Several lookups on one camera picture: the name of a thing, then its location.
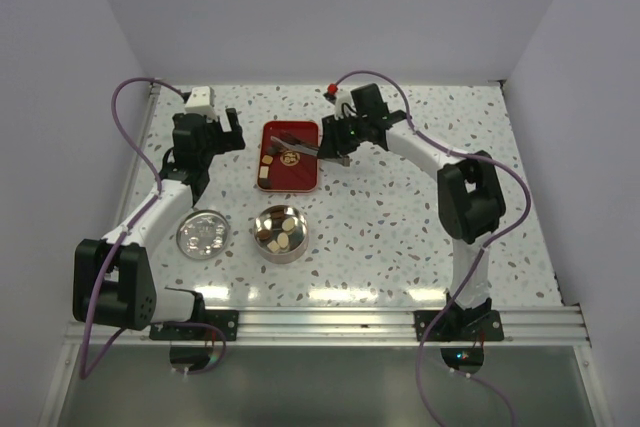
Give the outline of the round metal tin lid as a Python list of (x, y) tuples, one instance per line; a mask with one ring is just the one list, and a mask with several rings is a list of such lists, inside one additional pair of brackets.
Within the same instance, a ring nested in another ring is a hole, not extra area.
[(181, 221), (175, 238), (185, 257), (204, 261), (216, 257), (226, 248), (229, 234), (229, 222), (220, 212), (198, 210)]

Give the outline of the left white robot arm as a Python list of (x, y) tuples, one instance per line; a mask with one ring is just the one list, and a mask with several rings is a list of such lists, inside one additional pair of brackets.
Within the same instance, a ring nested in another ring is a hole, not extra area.
[(174, 115), (173, 145), (162, 158), (158, 183), (122, 224), (76, 247), (72, 313), (77, 321), (131, 330), (172, 322), (189, 340), (205, 333), (201, 295), (158, 287), (151, 259), (204, 194), (213, 158), (245, 148), (237, 111), (225, 113), (227, 126), (196, 113)]

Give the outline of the brown cup chocolate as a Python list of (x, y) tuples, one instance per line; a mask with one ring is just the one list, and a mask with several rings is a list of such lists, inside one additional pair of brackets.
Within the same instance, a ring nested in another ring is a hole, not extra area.
[(261, 241), (265, 241), (271, 237), (271, 231), (269, 229), (261, 229), (256, 233), (256, 237)]

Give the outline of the white oval chocolate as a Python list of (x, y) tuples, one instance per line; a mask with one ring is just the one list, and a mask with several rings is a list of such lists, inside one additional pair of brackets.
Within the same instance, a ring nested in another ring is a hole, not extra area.
[(290, 231), (295, 227), (295, 221), (293, 219), (286, 219), (283, 223), (282, 223), (282, 228), (285, 231)]
[(277, 237), (277, 243), (281, 249), (289, 246), (289, 236), (286, 233), (280, 233)]

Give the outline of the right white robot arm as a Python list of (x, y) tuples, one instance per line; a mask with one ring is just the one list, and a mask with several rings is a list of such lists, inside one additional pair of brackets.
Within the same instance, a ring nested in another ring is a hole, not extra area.
[(322, 119), (320, 159), (347, 165), (349, 155), (369, 142), (410, 161), (436, 181), (438, 218), (453, 240), (449, 295), (456, 298), (457, 308), (446, 314), (445, 326), (454, 338), (470, 338), (481, 327), (476, 309), (489, 299), (488, 256), (477, 267), (472, 262), (506, 212), (490, 156), (484, 151), (455, 156), (452, 147), (421, 139), (406, 112), (389, 110), (376, 84), (351, 91), (331, 84), (324, 98), (334, 113)]

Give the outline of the metal tongs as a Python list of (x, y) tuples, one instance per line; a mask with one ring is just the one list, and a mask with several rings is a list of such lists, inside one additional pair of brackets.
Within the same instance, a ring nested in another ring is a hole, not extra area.
[(318, 157), (318, 146), (305, 142), (288, 132), (281, 132), (278, 135), (272, 135), (270, 137), (270, 141), (271, 145), (277, 144), (284, 148), (284, 151), (280, 153), (290, 151), (314, 158)]

